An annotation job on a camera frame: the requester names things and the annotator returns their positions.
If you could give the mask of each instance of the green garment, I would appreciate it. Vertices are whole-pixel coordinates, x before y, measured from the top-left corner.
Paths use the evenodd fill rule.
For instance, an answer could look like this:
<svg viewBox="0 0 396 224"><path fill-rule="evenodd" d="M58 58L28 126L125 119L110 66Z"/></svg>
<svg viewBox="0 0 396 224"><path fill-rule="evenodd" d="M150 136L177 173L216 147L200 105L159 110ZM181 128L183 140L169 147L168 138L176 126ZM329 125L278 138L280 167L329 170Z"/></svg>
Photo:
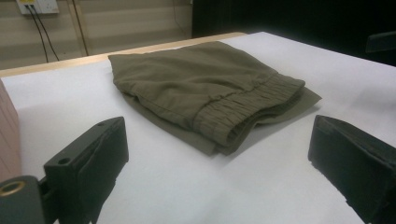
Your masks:
<svg viewBox="0 0 396 224"><path fill-rule="evenodd" d="M255 124L290 119L320 99L302 80L221 42L109 59L134 108L208 154L231 154Z"/></svg>

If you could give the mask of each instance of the beige wall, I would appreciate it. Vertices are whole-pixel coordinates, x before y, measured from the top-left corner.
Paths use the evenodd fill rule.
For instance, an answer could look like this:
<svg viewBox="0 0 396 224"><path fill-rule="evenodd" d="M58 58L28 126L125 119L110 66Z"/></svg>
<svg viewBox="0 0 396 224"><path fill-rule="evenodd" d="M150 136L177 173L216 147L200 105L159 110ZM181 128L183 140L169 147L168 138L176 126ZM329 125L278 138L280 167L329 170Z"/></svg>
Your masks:
<svg viewBox="0 0 396 224"><path fill-rule="evenodd" d="M59 14L42 15L40 18L60 60L85 56L85 47L92 55L191 37L190 0L57 2ZM175 22L174 3L181 29ZM79 15L84 42L76 15ZM47 52L49 60L55 61L50 46L47 46ZM32 17L22 16L15 0L0 1L0 69L45 62L41 39Z"/></svg>

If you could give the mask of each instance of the wire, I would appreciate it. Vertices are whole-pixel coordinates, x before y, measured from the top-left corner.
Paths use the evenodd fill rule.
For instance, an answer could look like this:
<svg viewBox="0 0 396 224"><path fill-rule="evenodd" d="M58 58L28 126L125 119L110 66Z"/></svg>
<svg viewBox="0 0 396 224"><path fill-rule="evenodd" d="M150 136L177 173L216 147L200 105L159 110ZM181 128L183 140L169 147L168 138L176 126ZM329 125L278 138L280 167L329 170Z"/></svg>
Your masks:
<svg viewBox="0 0 396 224"><path fill-rule="evenodd" d="M56 59L57 59L58 62L59 62L58 55L56 54L55 50L53 49L52 43L50 42L49 34L47 33L46 27L44 26L43 22L40 20L40 17L38 16L37 11L35 10L35 6L30 5L30 7L35 11L35 15L37 16L38 21L40 22L41 26L43 27L44 33L46 33L47 39L48 39L48 41L49 41L49 46L50 46L50 48L52 49L53 54L55 55Z"/></svg>
<svg viewBox="0 0 396 224"><path fill-rule="evenodd" d="M174 21L175 21L175 23L177 24L178 28L181 30L181 32L183 32L184 37L185 37L186 39L188 39L188 38L187 38L187 35L186 35L186 32L184 32L183 28L181 28L181 25L177 22L177 19L176 19L175 0L172 0L172 3L173 3L173 8L174 8Z"/></svg>
<svg viewBox="0 0 396 224"><path fill-rule="evenodd" d="M33 17L33 20L35 21L35 27L37 27L37 31L38 31L38 33L40 34L41 43L43 44L44 53L46 54L46 60L47 60L47 63L48 63L48 62L49 62L49 56L48 56L48 54L47 54L46 45L44 44L43 35L41 34L40 28L38 27L37 21L35 20L35 16L33 15L32 10L31 10L28 6L26 6L26 5L25 5L25 7L29 10L30 14L31 14L32 17Z"/></svg>

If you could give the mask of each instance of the white table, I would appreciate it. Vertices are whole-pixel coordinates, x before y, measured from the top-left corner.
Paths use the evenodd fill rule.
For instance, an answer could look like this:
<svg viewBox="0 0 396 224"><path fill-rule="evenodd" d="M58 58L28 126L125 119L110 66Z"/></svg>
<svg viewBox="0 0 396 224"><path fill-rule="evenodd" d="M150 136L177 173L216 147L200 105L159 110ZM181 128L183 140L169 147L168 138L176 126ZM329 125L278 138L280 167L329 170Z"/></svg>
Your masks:
<svg viewBox="0 0 396 224"><path fill-rule="evenodd" d="M323 99L255 129L233 155L208 157L134 111L108 60L4 77L21 121L23 173L43 177L42 165L92 125L124 116L130 161L99 223L362 223L307 159L313 122L342 119L396 146L396 67L267 33L222 42L305 80Z"/></svg>

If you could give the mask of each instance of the white wall socket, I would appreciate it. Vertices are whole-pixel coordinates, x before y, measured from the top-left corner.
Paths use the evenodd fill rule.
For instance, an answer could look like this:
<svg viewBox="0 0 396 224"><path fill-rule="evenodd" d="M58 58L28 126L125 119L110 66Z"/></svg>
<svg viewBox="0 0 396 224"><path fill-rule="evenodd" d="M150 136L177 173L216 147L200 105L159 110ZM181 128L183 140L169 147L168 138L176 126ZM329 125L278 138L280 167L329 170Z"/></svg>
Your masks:
<svg viewBox="0 0 396 224"><path fill-rule="evenodd" d="M23 15L30 15L30 11L25 6L34 6L38 14L59 13L56 0L16 0Z"/></svg>

